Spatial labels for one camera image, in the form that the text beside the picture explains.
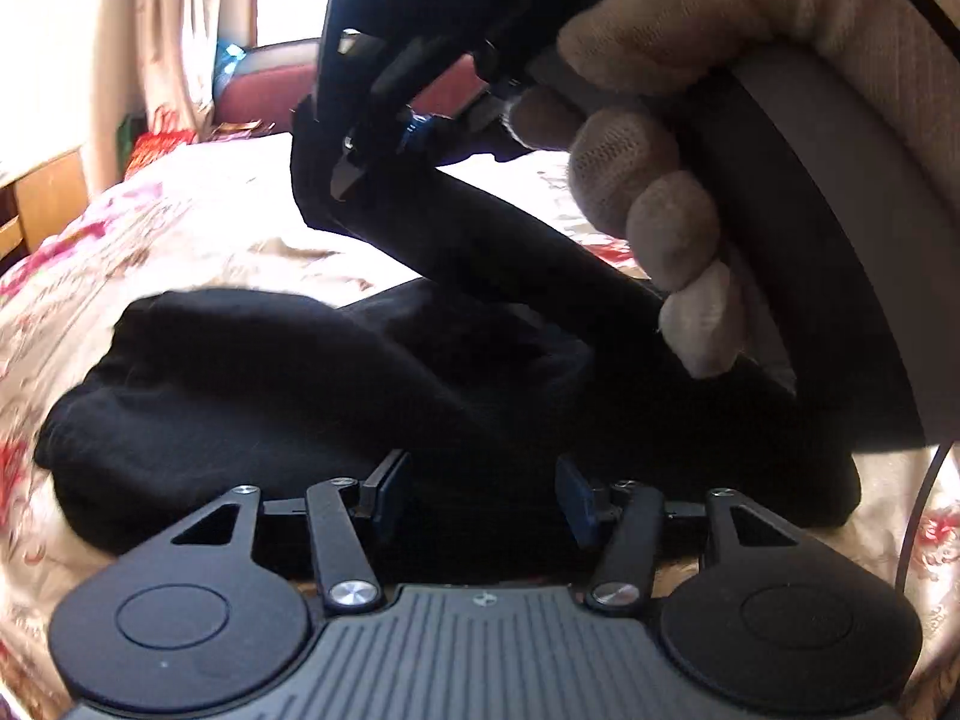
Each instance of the screw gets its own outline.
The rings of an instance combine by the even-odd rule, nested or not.
[[[628,607],[640,600],[640,590],[628,581],[605,581],[597,584],[590,595],[603,607],[611,608]]]
[[[379,594],[375,584],[362,579],[347,579],[330,587],[328,595],[339,607],[357,608],[373,603]]]

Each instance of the triangular cutout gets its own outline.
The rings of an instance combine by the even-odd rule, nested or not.
[[[235,503],[223,504],[210,512],[200,522],[196,522],[174,538],[177,546],[191,544],[195,546],[222,547],[233,538],[233,528],[237,524],[240,506]]]
[[[781,533],[773,525],[764,522],[756,514],[742,506],[730,509],[733,527],[741,546],[745,547],[794,547],[797,543]]]

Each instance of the curtain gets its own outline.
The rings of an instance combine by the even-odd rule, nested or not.
[[[136,0],[136,53],[150,121],[176,113],[176,128],[208,132],[220,0]]]

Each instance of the round black pad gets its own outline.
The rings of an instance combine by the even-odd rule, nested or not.
[[[923,635],[909,603],[833,552],[745,550],[664,603],[666,649],[750,709],[853,712],[902,690]]]
[[[173,567],[122,560],[61,603],[50,651],[75,697],[196,712],[260,688],[296,656],[309,624],[286,581],[229,550],[178,554]]]
[[[134,644],[154,650],[196,647],[224,630],[229,603],[195,584],[151,587],[126,600],[117,627]]]

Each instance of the small logo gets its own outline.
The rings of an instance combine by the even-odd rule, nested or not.
[[[473,603],[477,604],[479,607],[491,607],[496,602],[496,595],[493,595],[493,593],[487,592],[486,590],[473,596]]]

